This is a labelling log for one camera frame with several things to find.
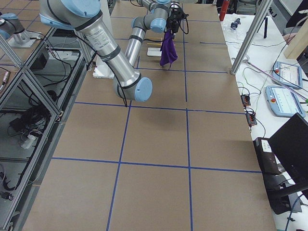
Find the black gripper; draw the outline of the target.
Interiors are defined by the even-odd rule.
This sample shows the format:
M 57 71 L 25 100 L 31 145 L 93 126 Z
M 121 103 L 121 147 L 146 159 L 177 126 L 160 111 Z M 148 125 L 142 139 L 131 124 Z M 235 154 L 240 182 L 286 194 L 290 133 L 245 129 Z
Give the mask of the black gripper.
M 171 9 L 167 19 L 167 31 L 171 32 L 174 39 L 178 33 L 181 21 L 183 19 L 183 12 L 181 9 Z

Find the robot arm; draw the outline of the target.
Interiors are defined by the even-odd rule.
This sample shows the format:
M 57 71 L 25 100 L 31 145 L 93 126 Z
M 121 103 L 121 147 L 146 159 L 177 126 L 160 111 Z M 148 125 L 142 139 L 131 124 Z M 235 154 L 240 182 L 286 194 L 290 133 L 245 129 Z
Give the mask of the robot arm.
M 75 30 L 86 37 L 89 46 L 115 75 L 114 91 L 118 97 L 138 102 L 147 101 L 153 85 L 149 78 L 134 68 L 147 30 L 162 33 L 171 17 L 169 0 L 140 0 L 149 14 L 132 22 L 133 31 L 126 52 L 122 52 L 112 33 L 103 22 L 98 0 L 41 0 L 40 19 L 54 28 Z

